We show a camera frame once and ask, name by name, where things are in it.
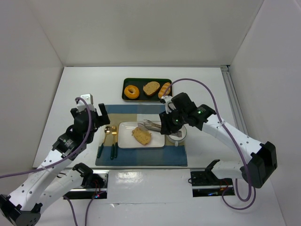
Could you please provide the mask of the metal food tongs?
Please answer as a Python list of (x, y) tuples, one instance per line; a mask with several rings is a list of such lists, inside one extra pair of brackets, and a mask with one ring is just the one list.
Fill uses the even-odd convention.
[[(158, 132), (158, 133), (162, 134), (161, 133), (161, 125), (156, 124), (150, 120), (143, 120), (142, 122), (138, 122), (137, 126), (138, 126), (138, 128), (145, 130), (145, 131), (153, 131), (153, 132)], [(175, 137), (182, 137), (182, 132), (177, 131), (176, 133), (171, 133), (169, 135), (175, 136)]]

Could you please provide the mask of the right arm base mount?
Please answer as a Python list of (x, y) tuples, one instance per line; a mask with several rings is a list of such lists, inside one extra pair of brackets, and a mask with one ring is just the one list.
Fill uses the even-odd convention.
[(215, 197), (235, 195), (233, 181), (230, 178), (218, 179), (205, 170), (190, 172), (188, 183), (192, 186), (193, 197)]

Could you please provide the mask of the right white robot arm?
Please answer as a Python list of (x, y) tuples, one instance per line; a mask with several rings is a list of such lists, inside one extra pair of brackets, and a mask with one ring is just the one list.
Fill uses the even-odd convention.
[(261, 188), (277, 168), (276, 147), (262, 143), (244, 134), (219, 118), (211, 107), (196, 106), (186, 93), (175, 97), (162, 96), (165, 111), (160, 113), (162, 135), (177, 133), (185, 124), (205, 132), (238, 153), (239, 161), (214, 160), (208, 170), (218, 179), (244, 179), (255, 188)]

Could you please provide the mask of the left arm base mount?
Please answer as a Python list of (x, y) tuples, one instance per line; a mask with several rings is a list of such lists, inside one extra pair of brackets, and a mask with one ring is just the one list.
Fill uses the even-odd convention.
[(89, 185), (78, 186), (65, 194), (70, 200), (107, 199), (109, 172), (95, 170)]

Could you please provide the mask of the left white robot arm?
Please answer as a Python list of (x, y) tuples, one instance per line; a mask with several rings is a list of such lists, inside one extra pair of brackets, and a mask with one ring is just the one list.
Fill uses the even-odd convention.
[(100, 189), (104, 180), (84, 163), (60, 175), (73, 160), (93, 141), (99, 127), (110, 124), (104, 104), (99, 104), (101, 115), (95, 108), (71, 109), (74, 118), (66, 132), (58, 137), (38, 172), (30, 176), (10, 194), (0, 196), (2, 215), (15, 226), (34, 226), (41, 214), (70, 190), (82, 188)]

